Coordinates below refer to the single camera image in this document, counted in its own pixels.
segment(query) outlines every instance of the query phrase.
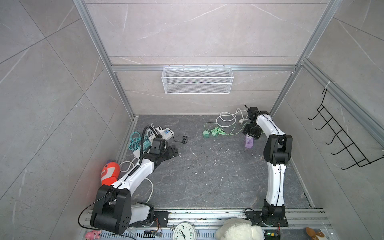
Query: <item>white zip tie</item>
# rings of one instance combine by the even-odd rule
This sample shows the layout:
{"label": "white zip tie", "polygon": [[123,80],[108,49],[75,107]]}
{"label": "white zip tie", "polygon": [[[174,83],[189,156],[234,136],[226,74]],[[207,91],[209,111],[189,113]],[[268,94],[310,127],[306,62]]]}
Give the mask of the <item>white zip tie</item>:
{"label": "white zip tie", "polygon": [[327,85],[325,85],[325,88],[327,88],[328,85],[329,85],[330,83],[336,83],[336,82],[329,81],[329,82],[327,83]]}

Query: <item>purple power strip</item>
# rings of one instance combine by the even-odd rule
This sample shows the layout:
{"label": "purple power strip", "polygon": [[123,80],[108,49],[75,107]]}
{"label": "purple power strip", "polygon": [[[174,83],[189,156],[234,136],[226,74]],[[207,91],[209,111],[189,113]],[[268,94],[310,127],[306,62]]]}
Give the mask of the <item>purple power strip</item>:
{"label": "purple power strip", "polygon": [[252,148],[253,146],[253,137],[249,136],[248,133],[245,135],[245,147]]}

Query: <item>black mounting plate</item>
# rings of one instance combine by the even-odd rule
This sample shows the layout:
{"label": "black mounting plate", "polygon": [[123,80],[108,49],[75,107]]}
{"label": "black mounting plate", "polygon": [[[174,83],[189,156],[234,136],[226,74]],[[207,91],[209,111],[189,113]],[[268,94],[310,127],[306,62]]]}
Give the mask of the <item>black mounting plate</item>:
{"label": "black mounting plate", "polygon": [[261,211],[245,211],[245,216],[252,222],[252,225],[258,225],[261,227],[288,227],[287,219],[283,218],[270,218],[268,221],[263,222],[261,217]]}
{"label": "black mounting plate", "polygon": [[[169,212],[166,211],[155,211],[154,218],[157,218],[159,220],[160,227],[167,227],[168,226],[168,215]],[[143,227],[140,222],[135,222],[130,227]],[[157,227],[157,222],[153,221],[153,223],[148,227]]]}

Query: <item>brown plush toy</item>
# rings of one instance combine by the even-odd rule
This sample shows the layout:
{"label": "brown plush toy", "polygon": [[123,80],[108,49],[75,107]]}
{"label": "brown plush toy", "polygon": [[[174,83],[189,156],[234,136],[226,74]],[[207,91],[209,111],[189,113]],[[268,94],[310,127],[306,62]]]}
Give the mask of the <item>brown plush toy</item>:
{"label": "brown plush toy", "polygon": [[322,240],[326,239],[324,233],[322,232],[315,232],[315,230],[311,229],[310,227],[306,227],[305,231],[307,234],[311,237],[311,240]]}

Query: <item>robotic arm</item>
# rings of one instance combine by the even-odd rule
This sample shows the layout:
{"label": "robotic arm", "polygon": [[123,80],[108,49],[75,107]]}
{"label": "robotic arm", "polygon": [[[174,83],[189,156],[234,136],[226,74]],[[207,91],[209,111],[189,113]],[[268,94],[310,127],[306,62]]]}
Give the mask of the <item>robotic arm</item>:
{"label": "robotic arm", "polygon": [[148,152],[142,152],[139,162],[112,186],[102,185],[96,195],[99,199],[92,211],[91,226],[122,234],[131,224],[150,225],[154,208],[145,203],[131,204],[131,196],[140,183],[163,161],[178,156],[175,145],[169,146],[153,129],[156,138]]}
{"label": "robotic arm", "polygon": [[244,134],[259,139],[263,131],[268,140],[264,148],[264,159],[268,165],[268,191],[261,214],[265,225],[271,226],[285,222],[283,198],[284,172],[291,158],[292,136],[281,131],[267,111],[256,107],[248,109],[251,123],[244,127]]}

